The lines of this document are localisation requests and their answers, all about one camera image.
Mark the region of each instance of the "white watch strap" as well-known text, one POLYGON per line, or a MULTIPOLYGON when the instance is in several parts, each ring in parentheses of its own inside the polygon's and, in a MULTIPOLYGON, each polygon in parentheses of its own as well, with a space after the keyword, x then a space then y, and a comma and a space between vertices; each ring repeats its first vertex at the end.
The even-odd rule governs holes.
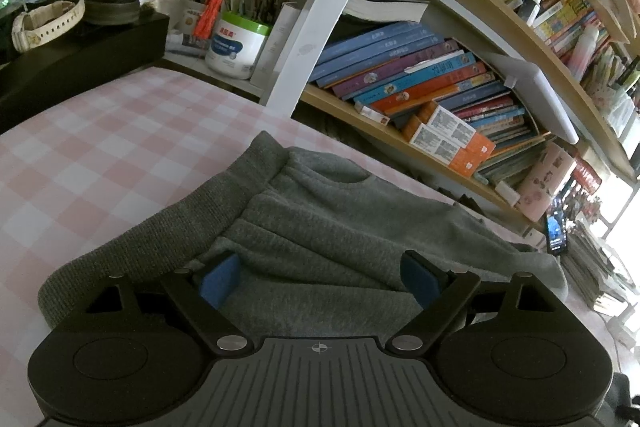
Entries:
POLYGON ((84 0, 79 0, 78 4, 56 1, 21 13, 14 20, 11 34, 14 47, 24 53, 51 42, 78 24, 83 15, 84 0))

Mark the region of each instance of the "purple book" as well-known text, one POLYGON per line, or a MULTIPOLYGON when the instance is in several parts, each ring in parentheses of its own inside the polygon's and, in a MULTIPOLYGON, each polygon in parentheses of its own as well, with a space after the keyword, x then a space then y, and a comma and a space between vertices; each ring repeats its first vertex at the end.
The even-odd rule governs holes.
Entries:
POLYGON ((458 43, 456 41, 449 40, 441 42, 440 44, 412 53, 406 57, 396 58, 396 60, 382 64, 374 70, 366 71, 353 78, 349 78, 332 87, 332 89, 334 90, 335 96, 342 98, 349 93, 361 90, 372 84, 377 84, 381 80, 385 80, 395 74, 402 73, 406 68, 411 68, 420 62, 441 57, 457 49, 458 43))

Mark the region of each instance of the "crosshair symbol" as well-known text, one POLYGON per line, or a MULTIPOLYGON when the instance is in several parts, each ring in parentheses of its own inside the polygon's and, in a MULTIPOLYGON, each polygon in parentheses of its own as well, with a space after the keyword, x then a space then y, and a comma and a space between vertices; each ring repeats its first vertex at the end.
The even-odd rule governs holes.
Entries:
POLYGON ((316 353, 324 353, 327 349, 331 349, 331 347, 327 346, 326 344, 317 343, 311 346, 311 349, 313 349, 316 353))

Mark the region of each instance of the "white shelf post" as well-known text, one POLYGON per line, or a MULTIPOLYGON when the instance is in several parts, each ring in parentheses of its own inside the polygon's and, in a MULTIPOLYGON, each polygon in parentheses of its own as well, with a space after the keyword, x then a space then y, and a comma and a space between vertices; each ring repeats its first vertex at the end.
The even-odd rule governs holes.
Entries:
POLYGON ((291 116, 306 81, 348 0, 307 0, 260 103, 291 116))

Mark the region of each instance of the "metal screw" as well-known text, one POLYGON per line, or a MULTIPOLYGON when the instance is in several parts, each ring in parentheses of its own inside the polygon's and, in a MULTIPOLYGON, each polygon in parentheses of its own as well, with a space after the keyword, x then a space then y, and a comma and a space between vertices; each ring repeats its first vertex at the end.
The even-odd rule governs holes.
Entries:
POLYGON ((422 341, 413 335, 400 335, 391 341, 391 345, 399 351, 415 351, 422 347, 422 341))
POLYGON ((218 347, 225 351, 240 351, 249 343, 246 338, 240 335, 226 335, 218 339, 218 347))

